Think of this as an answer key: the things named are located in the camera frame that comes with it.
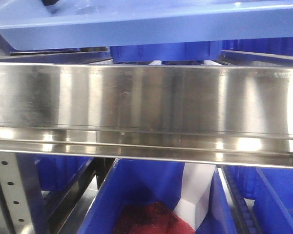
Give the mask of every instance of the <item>red item in bin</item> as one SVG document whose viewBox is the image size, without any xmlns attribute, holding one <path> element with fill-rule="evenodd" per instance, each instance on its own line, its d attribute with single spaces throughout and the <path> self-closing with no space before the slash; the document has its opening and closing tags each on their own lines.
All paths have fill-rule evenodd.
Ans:
<svg viewBox="0 0 293 234">
<path fill-rule="evenodd" d="M 194 234 L 194 229 L 162 202 L 146 206 L 127 205 L 113 234 Z"/>
</svg>

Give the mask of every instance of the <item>perforated metal upright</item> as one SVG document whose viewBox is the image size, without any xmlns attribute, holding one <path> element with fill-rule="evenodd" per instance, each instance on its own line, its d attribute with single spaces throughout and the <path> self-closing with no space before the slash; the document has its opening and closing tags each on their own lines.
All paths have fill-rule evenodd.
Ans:
<svg viewBox="0 0 293 234">
<path fill-rule="evenodd" d="M 49 233 L 31 155 L 0 152 L 0 211 L 0 233 Z"/>
</svg>

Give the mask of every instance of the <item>light blue plastic tray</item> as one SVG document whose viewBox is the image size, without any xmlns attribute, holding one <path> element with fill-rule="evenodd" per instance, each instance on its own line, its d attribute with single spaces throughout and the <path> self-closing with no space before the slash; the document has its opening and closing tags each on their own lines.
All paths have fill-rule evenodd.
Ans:
<svg viewBox="0 0 293 234">
<path fill-rule="evenodd" d="M 18 50 L 293 37 L 293 0 L 0 0 Z"/>
</svg>

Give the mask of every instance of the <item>blue plastic bin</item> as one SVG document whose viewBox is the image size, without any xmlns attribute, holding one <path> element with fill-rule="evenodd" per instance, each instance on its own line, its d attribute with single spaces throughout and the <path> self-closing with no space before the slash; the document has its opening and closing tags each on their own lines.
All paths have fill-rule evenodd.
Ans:
<svg viewBox="0 0 293 234">
<path fill-rule="evenodd" d="M 293 170 L 257 169 L 254 213 L 265 234 L 293 234 Z"/>
<path fill-rule="evenodd" d="M 228 166 L 236 186 L 244 198 L 254 200 L 257 194 L 257 171 L 255 167 Z"/>
<path fill-rule="evenodd" d="M 165 203 L 174 209 L 180 199 L 184 163 L 117 160 L 98 192 L 78 234 L 110 234 L 126 204 Z M 209 212 L 197 234 L 236 234 L 219 174 L 214 173 Z"/>
<path fill-rule="evenodd" d="M 0 0 L 17 50 L 293 37 L 293 0 Z"/>
<path fill-rule="evenodd" d="M 293 56 L 293 38 L 227 40 L 223 49 Z"/>
<path fill-rule="evenodd" d="M 41 190 L 64 190 L 88 160 L 81 156 L 35 155 Z"/>
<path fill-rule="evenodd" d="M 114 62 L 191 61 L 218 59 L 222 41 L 112 46 Z"/>
</svg>

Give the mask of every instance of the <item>metal rail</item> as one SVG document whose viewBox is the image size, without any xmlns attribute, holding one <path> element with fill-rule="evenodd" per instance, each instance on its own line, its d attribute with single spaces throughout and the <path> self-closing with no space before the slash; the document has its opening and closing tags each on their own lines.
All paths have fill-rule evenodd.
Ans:
<svg viewBox="0 0 293 234">
<path fill-rule="evenodd" d="M 0 151 L 293 167 L 293 68 L 0 63 Z"/>
</svg>

